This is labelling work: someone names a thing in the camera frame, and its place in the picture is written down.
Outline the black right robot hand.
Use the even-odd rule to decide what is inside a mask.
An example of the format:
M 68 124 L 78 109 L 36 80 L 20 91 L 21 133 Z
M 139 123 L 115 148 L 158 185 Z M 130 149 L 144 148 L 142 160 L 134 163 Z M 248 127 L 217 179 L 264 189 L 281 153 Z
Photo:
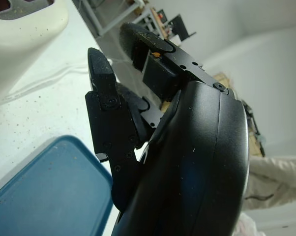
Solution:
M 102 52 L 88 49 L 85 96 L 93 147 L 109 162 L 119 210 L 115 236 L 230 236 L 249 173 L 243 103 L 167 39 L 124 23 L 119 42 L 161 101 L 117 83 Z

